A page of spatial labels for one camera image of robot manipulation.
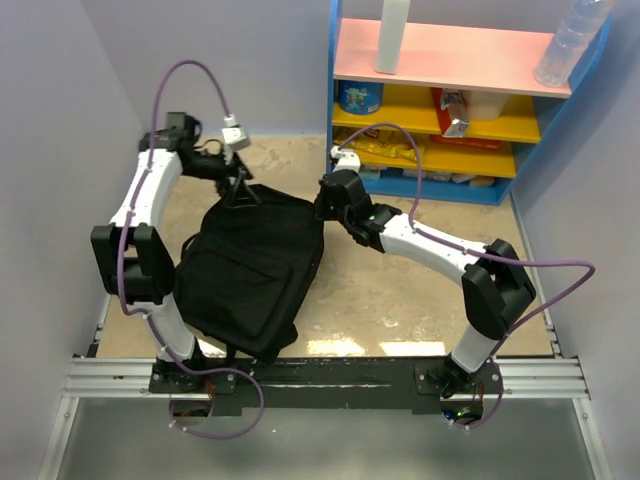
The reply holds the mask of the black student backpack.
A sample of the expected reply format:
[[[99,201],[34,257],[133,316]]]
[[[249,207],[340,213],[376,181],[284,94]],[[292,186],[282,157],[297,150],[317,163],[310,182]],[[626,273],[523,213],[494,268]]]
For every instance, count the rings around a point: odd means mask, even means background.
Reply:
[[[294,321],[324,253],[312,202],[257,184],[258,200],[216,202],[184,242],[174,298],[184,322],[271,363],[297,337]]]

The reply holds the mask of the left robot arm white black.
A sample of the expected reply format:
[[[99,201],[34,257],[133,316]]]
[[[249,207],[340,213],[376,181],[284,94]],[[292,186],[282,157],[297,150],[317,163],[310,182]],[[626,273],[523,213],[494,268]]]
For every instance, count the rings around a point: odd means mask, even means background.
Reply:
[[[158,232],[170,193],[182,176],[209,180],[227,208],[256,206],[248,186],[253,175],[239,156],[250,144],[235,116],[226,114],[216,153],[201,140],[199,120],[170,112],[164,128],[138,142],[138,163],[125,198],[90,241],[107,293],[119,298],[127,315],[139,313],[156,343],[151,383],[196,392],[207,380],[205,357],[179,313],[173,290],[176,267]]]

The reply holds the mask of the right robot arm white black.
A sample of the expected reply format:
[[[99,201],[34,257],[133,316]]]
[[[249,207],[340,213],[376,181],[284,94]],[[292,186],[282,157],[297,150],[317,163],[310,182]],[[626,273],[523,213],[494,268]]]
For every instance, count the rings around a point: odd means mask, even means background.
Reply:
[[[412,260],[458,285],[469,326],[431,381],[440,396],[469,392],[481,369],[533,303],[536,290],[511,244],[460,239],[419,222],[387,204],[375,203],[359,175],[324,175],[314,201],[317,216],[339,222],[363,247]]]

